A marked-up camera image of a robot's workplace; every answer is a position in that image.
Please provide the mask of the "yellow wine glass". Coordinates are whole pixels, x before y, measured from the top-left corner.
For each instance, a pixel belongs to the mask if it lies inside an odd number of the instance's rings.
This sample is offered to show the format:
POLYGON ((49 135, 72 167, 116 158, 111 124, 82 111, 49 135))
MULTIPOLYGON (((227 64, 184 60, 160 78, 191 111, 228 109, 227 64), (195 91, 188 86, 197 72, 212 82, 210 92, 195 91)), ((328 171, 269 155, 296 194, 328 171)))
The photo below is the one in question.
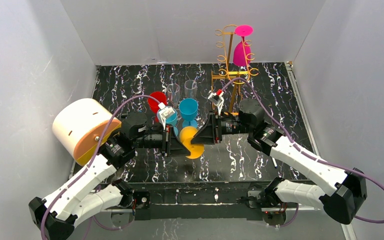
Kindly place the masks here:
POLYGON ((205 147, 203 144, 192 143, 194 135, 198 132, 198 129, 193 126, 184 127, 180 133, 181 143, 189 150, 190 154, 186 156, 188 159, 198 159, 204 153, 205 147))

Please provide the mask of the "blue wine glass front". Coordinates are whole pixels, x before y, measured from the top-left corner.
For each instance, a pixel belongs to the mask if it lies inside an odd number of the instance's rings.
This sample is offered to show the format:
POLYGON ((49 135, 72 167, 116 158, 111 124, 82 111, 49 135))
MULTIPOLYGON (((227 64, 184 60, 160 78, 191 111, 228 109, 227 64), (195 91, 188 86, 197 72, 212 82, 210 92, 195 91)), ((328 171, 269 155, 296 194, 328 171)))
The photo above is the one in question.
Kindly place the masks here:
POLYGON ((174 133, 176 136, 179 135, 179 130, 177 128, 177 123, 178 123, 178 114, 177 114, 177 111, 174 111, 174 114, 171 115, 166 121, 165 121, 166 125, 170 125, 170 126, 173 126, 173 129, 174 129, 174 133))

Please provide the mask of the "blue wine glass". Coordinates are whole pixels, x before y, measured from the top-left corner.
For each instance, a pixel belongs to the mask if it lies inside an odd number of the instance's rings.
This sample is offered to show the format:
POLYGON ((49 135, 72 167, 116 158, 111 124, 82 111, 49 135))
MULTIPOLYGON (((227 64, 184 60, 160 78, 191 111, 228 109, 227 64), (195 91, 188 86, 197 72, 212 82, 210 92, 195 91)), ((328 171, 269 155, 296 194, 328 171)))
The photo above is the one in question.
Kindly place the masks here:
POLYGON ((166 121, 165 121, 166 125, 170 125, 170 126, 173 126, 173 129, 174 129, 174 133, 176 136, 179 135, 179 130, 177 128, 177 123, 178 123, 178 114, 177 114, 177 111, 174 111, 174 114, 171 115, 166 121))
POLYGON ((185 98, 179 104, 180 115, 183 119, 182 127, 198 127, 196 117, 198 115, 198 102, 193 98, 185 98))

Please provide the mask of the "red wine glass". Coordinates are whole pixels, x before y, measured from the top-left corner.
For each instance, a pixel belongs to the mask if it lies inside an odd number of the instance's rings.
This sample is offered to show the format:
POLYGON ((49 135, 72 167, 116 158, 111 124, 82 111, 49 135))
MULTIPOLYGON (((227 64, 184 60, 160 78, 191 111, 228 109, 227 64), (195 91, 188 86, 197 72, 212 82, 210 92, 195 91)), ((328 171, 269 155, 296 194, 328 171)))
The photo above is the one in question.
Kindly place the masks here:
POLYGON ((147 102, 150 107, 150 110, 153 113, 156 114, 158 110, 160 110, 159 103, 156 100, 158 100, 160 103, 163 103, 164 105, 167 105, 167 97, 163 92, 155 91, 155 92, 152 92, 149 96, 152 98, 148 98, 147 102))

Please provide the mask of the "clear champagne flute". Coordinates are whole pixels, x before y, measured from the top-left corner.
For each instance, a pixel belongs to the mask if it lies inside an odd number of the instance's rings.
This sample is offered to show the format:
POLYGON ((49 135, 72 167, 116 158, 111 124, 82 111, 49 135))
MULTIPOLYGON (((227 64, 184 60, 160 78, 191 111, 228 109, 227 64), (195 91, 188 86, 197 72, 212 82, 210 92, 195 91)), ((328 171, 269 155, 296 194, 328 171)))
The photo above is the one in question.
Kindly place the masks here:
POLYGON ((177 108, 180 102, 181 92, 180 86, 176 83, 167 85, 167 98, 174 108, 177 108))
POLYGON ((184 83, 185 98, 195 99, 198 91, 198 84, 195 80, 187 80, 184 83))

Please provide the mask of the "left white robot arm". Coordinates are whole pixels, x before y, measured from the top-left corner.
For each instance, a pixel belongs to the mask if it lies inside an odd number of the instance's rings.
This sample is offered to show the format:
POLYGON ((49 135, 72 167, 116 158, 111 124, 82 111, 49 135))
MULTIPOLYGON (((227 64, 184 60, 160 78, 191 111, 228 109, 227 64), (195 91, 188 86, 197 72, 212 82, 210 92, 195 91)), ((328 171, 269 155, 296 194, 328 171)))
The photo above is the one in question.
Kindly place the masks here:
POLYGON ((66 240, 83 221, 115 206, 135 208, 139 204, 135 191, 124 181, 116 180, 106 188, 100 183, 122 168, 136 155, 136 149, 159 149, 167 157, 188 156, 190 151, 174 131, 176 111, 169 107, 157 113, 159 122, 148 127, 136 112, 122 123, 111 116, 97 125, 81 142, 95 144, 76 161, 82 169, 64 185, 44 198, 29 203, 33 221, 44 240, 66 240))

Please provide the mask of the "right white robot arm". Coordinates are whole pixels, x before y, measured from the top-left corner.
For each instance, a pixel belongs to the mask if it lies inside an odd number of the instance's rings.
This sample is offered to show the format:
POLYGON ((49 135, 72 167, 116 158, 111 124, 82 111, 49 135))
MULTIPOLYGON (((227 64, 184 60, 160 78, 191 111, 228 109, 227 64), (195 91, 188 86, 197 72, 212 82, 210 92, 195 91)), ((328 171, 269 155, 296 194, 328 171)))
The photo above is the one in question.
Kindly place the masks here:
POLYGON ((265 117, 255 99, 239 103, 238 115, 210 111, 203 127, 191 139, 191 144, 215 145, 224 135, 247 134, 247 142, 258 152, 282 161, 294 168, 312 184, 297 183, 276 177, 262 192, 246 200, 260 207, 276 207, 296 203, 322 209, 333 220, 348 225, 367 198, 366 181, 352 171, 331 167, 316 155, 296 143, 265 117))

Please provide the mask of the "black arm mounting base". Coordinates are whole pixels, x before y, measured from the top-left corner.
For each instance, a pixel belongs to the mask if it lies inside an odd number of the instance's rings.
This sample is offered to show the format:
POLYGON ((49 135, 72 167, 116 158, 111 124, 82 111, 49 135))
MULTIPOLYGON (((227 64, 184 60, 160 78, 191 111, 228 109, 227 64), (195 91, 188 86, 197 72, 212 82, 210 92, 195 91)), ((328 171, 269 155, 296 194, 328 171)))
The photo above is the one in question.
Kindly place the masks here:
POLYGON ((130 199, 108 209, 114 214, 134 214, 135 220, 246 219, 282 225, 294 203, 270 204, 264 198, 269 181, 211 181, 130 183, 130 199))

